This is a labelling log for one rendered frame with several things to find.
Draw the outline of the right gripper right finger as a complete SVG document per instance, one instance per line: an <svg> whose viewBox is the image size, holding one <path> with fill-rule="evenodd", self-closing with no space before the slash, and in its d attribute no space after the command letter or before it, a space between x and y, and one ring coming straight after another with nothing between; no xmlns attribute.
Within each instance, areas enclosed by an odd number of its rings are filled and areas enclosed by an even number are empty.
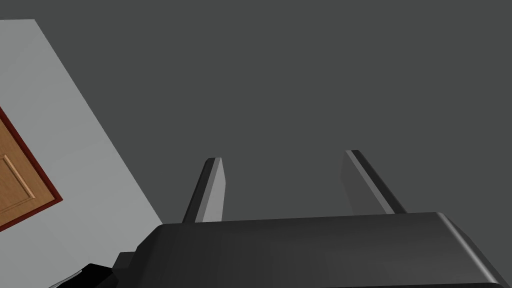
<svg viewBox="0 0 512 288"><path fill-rule="evenodd" d="M360 150L343 153L340 180L354 215L407 212Z"/></svg>

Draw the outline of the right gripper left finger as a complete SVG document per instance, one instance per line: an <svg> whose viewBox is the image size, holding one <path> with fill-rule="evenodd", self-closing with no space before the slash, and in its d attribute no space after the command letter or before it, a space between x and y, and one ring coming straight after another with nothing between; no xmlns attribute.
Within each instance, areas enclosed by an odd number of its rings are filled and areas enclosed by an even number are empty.
<svg viewBox="0 0 512 288"><path fill-rule="evenodd" d="M182 222L221 222L225 191L226 178L222 159L208 158L203 165Z"/></svg>

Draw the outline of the brown wooden door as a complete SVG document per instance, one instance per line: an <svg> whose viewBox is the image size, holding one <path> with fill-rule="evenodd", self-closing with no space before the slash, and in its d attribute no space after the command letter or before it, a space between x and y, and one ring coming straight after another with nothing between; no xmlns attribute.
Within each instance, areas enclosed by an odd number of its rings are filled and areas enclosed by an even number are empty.
<svg viewBox="0 0 512 288"><path fill-rule="evenodd" d="M62 200L0 107L0 232Z"/></svg>

